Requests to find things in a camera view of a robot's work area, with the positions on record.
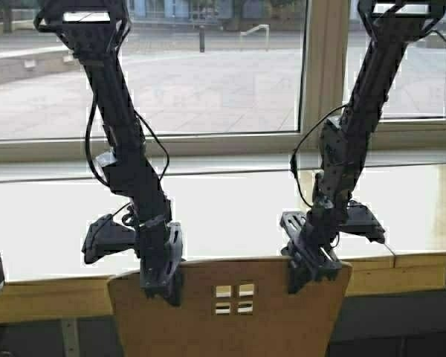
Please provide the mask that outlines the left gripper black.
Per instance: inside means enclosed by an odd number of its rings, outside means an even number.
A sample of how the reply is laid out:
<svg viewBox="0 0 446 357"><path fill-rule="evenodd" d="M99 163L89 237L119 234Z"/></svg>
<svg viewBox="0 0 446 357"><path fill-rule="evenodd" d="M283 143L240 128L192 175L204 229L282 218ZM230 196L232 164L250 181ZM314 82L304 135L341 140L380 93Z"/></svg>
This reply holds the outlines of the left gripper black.
<svg viewBox="0 0 446 357"><path fill-rule="evenodd" d="M147 298L160 296L179 307L184 288L183 232L163 215L140 224L136 247L140 258L140 288Z"/></svg>

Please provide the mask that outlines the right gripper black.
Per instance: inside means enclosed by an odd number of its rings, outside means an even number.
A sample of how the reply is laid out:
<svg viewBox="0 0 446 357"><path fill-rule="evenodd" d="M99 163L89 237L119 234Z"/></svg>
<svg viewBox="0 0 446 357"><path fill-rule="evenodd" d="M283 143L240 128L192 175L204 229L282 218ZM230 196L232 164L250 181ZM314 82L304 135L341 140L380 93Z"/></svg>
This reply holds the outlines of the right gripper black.
<svg viewBox="0 0 446 357"><path fill-rule="evenodd" d="M286 211L279 221L288 237L281 255L288 261L288 293L295 295L310 281L335 280L341 261L324 239L320 239L306 215L301 211Z"/></svg>

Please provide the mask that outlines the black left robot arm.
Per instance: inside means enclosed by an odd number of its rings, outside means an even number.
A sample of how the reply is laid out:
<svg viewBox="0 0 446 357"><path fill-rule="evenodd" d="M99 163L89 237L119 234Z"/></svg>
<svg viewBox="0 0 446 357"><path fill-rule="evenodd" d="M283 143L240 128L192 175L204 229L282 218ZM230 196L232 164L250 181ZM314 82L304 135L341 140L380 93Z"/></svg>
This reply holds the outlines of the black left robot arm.
<svg viewBox="0 0 446 357"><path fill-rule="evenodd" d="M82 252L88 264L133 250L140 261L140 287L149 298L181 304L184 282L183 232L172 218L161 178L146 157L142 117L135 110L119 61L131 29L125 1L41 1L34 19L41 33L53 33L71 51L93 93L92 114L100 114L109 149L87 156L93 174L129 200L127 214L92 223Z"/></svg>

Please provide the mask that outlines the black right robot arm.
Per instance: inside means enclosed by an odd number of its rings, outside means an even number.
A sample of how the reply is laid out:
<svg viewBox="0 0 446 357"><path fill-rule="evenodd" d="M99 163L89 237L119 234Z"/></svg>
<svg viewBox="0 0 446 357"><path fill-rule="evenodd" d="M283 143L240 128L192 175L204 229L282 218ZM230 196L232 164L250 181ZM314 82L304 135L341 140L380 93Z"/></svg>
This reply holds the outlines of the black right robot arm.
<svg viewBox="0 0 446 357"><path fill-rule="evenodd" d="M357 11L369 44L348 102L336 108L339 115L329 112L320 120L321 166L311 207L284 212L280 220L288 235L282 255L288 257L290 294L338 276L342 262L333 242L340 233L385 241L382 224L352 193L407 48L433 32L446 1L359 1Z"/></svg>

